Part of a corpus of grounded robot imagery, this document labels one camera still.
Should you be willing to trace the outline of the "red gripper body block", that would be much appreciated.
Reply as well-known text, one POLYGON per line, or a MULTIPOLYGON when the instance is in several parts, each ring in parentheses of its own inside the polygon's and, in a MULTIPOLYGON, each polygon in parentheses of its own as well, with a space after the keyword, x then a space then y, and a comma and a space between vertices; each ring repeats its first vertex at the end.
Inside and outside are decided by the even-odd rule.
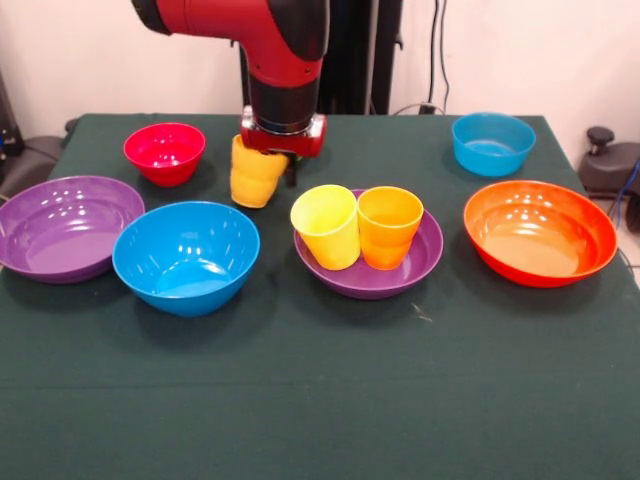
POLYGON ((327 117, 316 113, 311 117, 309 125, 301 132, 272 133, 258 125, 252 107, 246 105, 241 115, 240 134, 243 144, 250 149, 261 152, 292 153, 300 157, 316 157, 323 148, 327 124, 327 117))

